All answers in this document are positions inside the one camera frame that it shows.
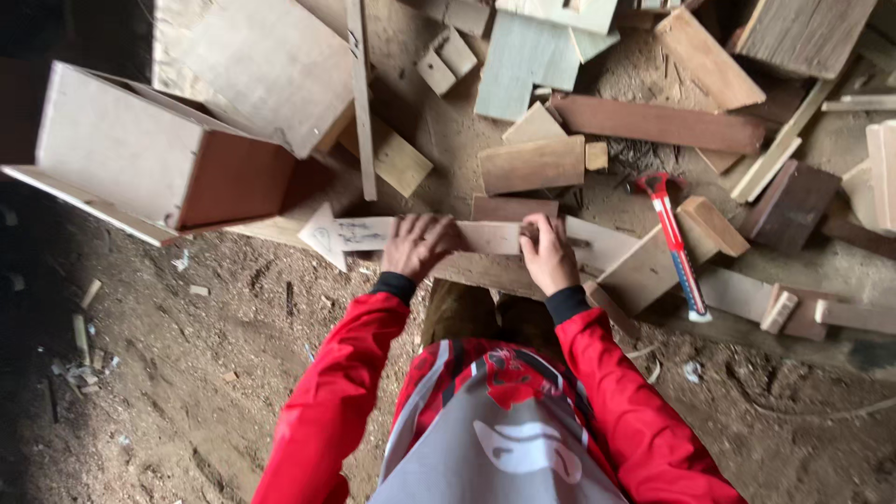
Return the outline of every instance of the person's right hand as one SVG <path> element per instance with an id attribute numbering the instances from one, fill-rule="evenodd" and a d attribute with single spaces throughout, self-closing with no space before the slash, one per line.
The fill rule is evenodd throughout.
<path id="1" fill-rule="evenodd" d="M 522 222 L 538 227 L 538 245 L 521 234 L 520 247 L 529 275 L 545 295 L 550 297 L 566 287 L 581 284 L 573 248 L 566 242 L 564 221 L 552 221 L 543 213 L 534 213 L 527 215 Z"/>

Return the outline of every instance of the person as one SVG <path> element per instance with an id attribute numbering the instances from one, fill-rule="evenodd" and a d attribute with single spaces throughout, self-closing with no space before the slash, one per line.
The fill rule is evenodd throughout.
<path id="1" fill-rule="evenodd" d="M 429 344 L 399 393 L 369 502 L 745 502 L 588 305 L 563 221 L 524 222 L 538 229 L 520 246 L 547 300 L 502 295 L 496 307 L 485 289 L 434 282 Z M 417 286 L 461 241 L 450 217 L 395 220 L 376 285 L 349 304 L 283 407 L 253 503 L 347 499 L 342 461 L 361 442 L 390 343 Z M 557 353 L 519 343 L 550 343 L 520 333 L 518 319 L 539 309 Z"/>

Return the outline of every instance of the person's left hand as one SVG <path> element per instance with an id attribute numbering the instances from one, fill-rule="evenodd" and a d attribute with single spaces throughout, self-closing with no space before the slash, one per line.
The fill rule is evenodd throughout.
<path id="1" fill-rule="evenodd" d="M 383 251 L 382 271 L 403 274 L 420 284 L 430 271 L 465 242 L 454 218 L 433 214 L 396 217 Z"/>

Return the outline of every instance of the black cuff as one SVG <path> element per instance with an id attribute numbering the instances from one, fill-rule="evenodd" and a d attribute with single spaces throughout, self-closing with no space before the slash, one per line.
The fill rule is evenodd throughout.
<path id="1" fill-rule="evenodd" d="M 391 271 L 380 273 L 380 277 L 376 280 L 374 288 L 370 290 L 371 294 L 377 292 L 389 292 L 391 295 L 400 299 L 405 306 L 410 306 L 410 299 L 414 297 L 417 291 L 417 285 L 407 276 Z"/>
<path id="2" fill-rule="evenodd" d="M 570 318 L 579 315 L 583 311 L 591 309 L 585 298 L 585 288 L 574 285 L 561 289 L 545 300 L 547 311 L 554 319 L 554 326 L 559 326 Z"/>

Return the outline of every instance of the red jacket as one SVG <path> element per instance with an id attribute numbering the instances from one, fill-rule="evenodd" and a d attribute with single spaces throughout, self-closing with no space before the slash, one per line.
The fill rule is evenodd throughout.
<path id="1" fill-rule="evenodd" d="M 408 315 L 409 308 L 387 292 L 351 302 L 283 407 L 253 503 L 346 500 L 342 460 L 361 442 L 390 343 Z M 557 326 L 556 334 L 587 392 L 591 427 L 603 437 L 591 454 L 632 502 L 745 502 L 687 424 L 614 343 L 602 309 L 575 315 Z M 484 348 L 489 343 L 483 342 Z M 419 372 L 409 374 L 399 410 L 415 385 L 411 376 Z"/>

